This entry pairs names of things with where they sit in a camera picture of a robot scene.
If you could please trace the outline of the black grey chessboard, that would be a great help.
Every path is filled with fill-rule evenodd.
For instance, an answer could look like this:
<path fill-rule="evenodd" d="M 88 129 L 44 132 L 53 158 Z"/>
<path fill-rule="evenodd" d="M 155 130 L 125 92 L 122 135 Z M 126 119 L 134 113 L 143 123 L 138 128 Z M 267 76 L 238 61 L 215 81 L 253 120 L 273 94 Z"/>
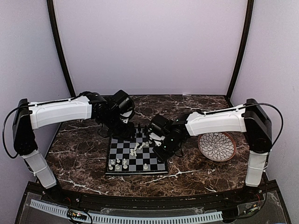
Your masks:
<path fill-rule="evenodd" d="M 135 137 L 131 140 L 115 139 L 109 140 L 106 162 L 106 175 L 158 175 L 168 174 L 167 162 L 158 160 L 157 155 L 153 152 L 154 143 L 149 141 L 146 135 L 147 128 L 139 127 L 135 129 Z M 135 149 L 137 156 L 130 155 L 130 149 Z M 123 159 L 127 159 L 128 171 L 122 168 Z M 108 169 L 108 165 L 113 166 L 113 170 Z M 120 170 L 115 170 L 115 165 L 120 165 Z"/>

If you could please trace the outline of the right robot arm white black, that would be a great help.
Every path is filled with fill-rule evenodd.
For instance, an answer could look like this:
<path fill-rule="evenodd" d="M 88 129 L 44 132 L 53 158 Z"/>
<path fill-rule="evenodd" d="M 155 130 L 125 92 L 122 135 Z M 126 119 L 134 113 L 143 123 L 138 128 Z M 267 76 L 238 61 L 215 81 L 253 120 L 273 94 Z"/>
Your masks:
<path fill-rule="evenodd" d="M 256 196 L 255 187 L 261 182 L 270 152 L 277 142 L 272 138 L 272 122 L 262 109 L 263 106 L 277 109 L 271 104 L 258 103 L 249 98 L 242 105 L 209 112 L 188 112 L 175 120 L 157 114 L 149 123 L 147 136 L 155 143 L 153 150 L 158 159 L 167 161 L 192 136 L 222 132 L 244 133 L 249 145 L 249 162 L 246 186 L 239 191 L 238 198 L 247 203 Z"/>

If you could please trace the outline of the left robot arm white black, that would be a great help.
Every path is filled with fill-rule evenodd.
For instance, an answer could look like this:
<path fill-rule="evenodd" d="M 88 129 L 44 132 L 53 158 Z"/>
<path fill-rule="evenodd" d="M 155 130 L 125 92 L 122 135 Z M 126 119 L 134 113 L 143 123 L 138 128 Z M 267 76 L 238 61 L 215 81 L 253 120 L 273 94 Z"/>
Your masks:
<path fill-rule="evenodd" d="M 41 185 L 48 189 L 48 197 L 55 203 L 63 203 L 66 200 L 66 193 L 58 187 L 58 179 L 40 152 L 34 131 L 68 121 L 91 119 L 106 127 L 108 136 L 129 140 L 135 134 L 134 124 L 130 122 L 134 114 L 135 104 L 123 90 L 112 96 L 84 91 L 72 98 L 44 102 L 28 102 L 24 98 L 5 117 L 2 126 L 2 144 L 4 150 L 7 150 L 6 124 L 9 117 L 14 115 L 12 133 L 16 154 L 8 156 L 11 159 L 22 157 Z"/>

